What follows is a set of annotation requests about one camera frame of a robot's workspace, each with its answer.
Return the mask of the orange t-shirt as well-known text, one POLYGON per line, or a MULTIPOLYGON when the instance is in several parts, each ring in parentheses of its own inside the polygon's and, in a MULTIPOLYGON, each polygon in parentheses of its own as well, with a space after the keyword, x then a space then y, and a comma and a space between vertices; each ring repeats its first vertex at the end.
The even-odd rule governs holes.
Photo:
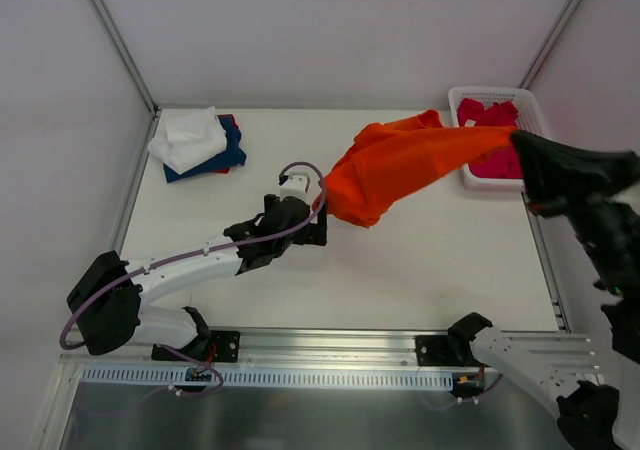
POLYGON ((327 212, 369 228, 391 206, 478 155, 464 127, 447 127, 433 109, 365 126, 324 177, 327 212))

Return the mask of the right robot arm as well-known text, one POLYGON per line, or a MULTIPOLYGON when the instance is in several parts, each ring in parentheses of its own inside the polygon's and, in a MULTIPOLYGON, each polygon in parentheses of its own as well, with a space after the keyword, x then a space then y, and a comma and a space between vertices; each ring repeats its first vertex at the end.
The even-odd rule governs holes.
POLYGON ((484 365, 511 381, 555 420, 574 449, 639 446, 639 215, 620 193, 639 182, 632 151, 571 147, 530 132, 511 134, 523 172, 528 210, 563 217, 597 273, 595 288, 616 297, 604 304, 618 386, 601 380, 585 337, 530 337, 501 330, 469 313, 447 330, 449 357, 484 365))

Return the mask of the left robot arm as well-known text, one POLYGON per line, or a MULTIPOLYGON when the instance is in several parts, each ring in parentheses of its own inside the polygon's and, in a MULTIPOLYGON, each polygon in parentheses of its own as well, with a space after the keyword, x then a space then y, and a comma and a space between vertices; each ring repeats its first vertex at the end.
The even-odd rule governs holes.
POLYGON ((206 280, 266 267, 292 245, 326 242, 325 202, 311 208, 294 196, 267 195, 263 212, 193 250, 142 262, 103 253, 67 297, 71 316, 59 344, 100 356, 143 343, 153 345, 155 360, 203 360, 216 341, 203 316, 191 306, 167 309, 156 301, 206 280))

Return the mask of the blue folded t-shirt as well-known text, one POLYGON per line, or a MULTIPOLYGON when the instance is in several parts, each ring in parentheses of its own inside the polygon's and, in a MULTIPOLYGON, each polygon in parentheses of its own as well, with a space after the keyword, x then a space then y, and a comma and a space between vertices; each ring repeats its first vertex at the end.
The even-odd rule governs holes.
POLYGON ((233 114, 223 114, 219 115, 218 119, 226 132, 226 149, 183 174, 178 174, 168 166, 164 165, 163 171, 165 180, 168 184, 208 174, 212 170, 219 168, 234 168, 245 165, 247 155, 240 147, 242 132, 236 122, 235 116, 233 114))

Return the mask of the magenta t-shirt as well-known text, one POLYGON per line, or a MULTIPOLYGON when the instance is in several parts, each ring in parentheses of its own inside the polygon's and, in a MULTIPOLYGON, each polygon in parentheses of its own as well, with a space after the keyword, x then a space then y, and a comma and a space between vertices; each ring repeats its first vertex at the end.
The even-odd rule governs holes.
POLYGON ((481 156, 469 163, 472 175, 484 179, 516 180, 522 170, 506 130, 515 130, 519 111, 512 101, 483 104, 465 97, 457 107, 460 126, 480 126, 485 130, 480 141, 481 156))

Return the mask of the white plastic basket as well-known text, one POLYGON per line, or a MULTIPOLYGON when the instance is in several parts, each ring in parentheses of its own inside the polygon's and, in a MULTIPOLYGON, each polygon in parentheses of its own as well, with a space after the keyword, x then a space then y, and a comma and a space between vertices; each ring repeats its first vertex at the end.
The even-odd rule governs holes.
POLYGON ((529 90, 510 87, 457 86, 448 101, 455 127, 473 135, 478 155, 461 168, 467 190, 519 193, 524 190, 523 172, 509 130, 524 130, 549 138, 536 97, 529 90))

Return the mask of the white folded t-shirt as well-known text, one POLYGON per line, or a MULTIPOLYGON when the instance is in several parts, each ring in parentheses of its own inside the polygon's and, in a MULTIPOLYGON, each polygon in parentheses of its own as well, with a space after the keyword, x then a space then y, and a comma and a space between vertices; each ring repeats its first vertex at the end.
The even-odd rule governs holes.
POLYGON ((165 131, 156 134, 147 146, 149 153, 182 175, 224 152, 226 130, 214 107, 170 118, 165 131))

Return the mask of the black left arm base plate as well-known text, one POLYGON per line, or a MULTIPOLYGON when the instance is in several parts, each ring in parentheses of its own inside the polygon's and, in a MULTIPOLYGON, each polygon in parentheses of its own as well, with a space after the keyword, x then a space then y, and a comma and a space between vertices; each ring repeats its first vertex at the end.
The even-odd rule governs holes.
MULTIPOLYGON (((182 356, 204 363, 236 363, 240 347, 241 333, 231 330, 211 330, 205 327, 196 337, 182 347, 174 350, 182 356)), ((154 344, 151 351, 153 361, 178 361, 182 356, 169 351, 166 345, 154 344)))

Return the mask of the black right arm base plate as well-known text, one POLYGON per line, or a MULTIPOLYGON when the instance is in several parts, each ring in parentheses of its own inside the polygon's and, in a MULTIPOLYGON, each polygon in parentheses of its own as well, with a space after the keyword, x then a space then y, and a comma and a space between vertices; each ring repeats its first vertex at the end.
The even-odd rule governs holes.
POLYGON ((467 352, 459 355, 444 334, 423 334, 414 338, 415 356, 419 367, 479 367, 480 363, 467 352))

